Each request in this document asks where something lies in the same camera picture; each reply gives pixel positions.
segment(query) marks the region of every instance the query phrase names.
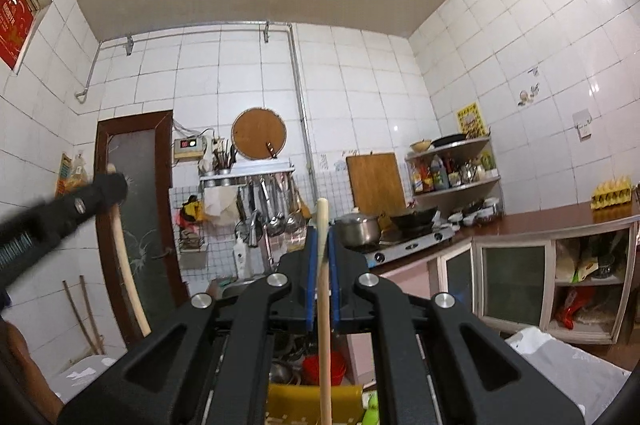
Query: sink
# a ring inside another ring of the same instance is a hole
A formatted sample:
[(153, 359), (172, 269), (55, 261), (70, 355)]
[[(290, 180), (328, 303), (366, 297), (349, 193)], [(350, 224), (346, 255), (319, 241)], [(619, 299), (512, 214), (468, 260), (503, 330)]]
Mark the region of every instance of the sink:
[(231, 284), (226, 285), (223, 289), (222, 289), (222, 295), (220, 296), (221, 299), (227, 299), (229, 297), (236, 297), (239, 294), (241, 294), (244, 290), (247, 289), (247, 287), (254, 281), (261, 279), (263, 276), (261, 275), (260, 277), (253, 277), (251, 279), (246, 279), (246, 280), (238, 280), (236, 282), (232, 282)]

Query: rectangular wooden cutting board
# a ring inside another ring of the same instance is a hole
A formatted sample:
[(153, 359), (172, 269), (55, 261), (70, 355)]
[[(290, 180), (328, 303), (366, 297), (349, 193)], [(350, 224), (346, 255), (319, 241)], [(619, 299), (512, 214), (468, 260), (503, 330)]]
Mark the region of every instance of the rectangular wooden cutting board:
[(383, 230), (391, 227), (388, 215), (405, 207), (396, 155), (385, 152), (348, 156), (347, 169), (354, 205), (364, 214), (384, 212), (386, 216), (380, 219), (380, 226)]

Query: red bucket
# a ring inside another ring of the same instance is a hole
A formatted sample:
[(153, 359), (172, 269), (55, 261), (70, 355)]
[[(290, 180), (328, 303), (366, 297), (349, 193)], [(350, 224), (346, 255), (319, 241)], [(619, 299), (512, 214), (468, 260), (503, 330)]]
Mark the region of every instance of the red bucket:
[[(340, 385), (347, 365), (344, 358), (336, 351), (331, 352), (331, 385)], [(302, 376), (310, 385), (320, 385), (320, 363), (318, 355), (306, 357), (302, 361)]]

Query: light switch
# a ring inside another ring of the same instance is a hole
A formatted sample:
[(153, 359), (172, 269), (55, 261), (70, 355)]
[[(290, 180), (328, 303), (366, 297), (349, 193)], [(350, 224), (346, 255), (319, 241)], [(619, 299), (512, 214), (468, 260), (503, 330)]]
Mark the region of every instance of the light switch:
[(591, 136), (591, 126), (587, 124), (585, 126), (578, 126), (578, 135), (580, 135), (580, 139), (584, 140)]
[(574, 126), (578, 130), (581, 140), (591, 136), (591, 113), (589, 110), (581, 110), (574, 113)]

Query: brown countertop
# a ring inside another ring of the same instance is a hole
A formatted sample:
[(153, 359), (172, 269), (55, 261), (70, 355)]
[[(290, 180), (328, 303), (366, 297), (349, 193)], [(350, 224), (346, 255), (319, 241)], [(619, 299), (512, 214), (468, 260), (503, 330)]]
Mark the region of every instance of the brown countertop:
[(640, 221), (640, 206), (635, 196), (631, 203), (598, 211), (592, 211), (589, 203), (578, 203), (577, 205), (568, 205), (557, 209), (505, 215), (485, 227), (463, 227), (456, 235), (443, 243), (417, 251), (401, 259), (381, 264), (372, 268), (371, 271), (382, 275), (390, 270), (436, 255), (450, 246), (478, 237), (510, 237), (518, 239), (562, 231), (593, 231), (599, 226), (605, 227), (610, 223), (631, 225), (635, 221)]

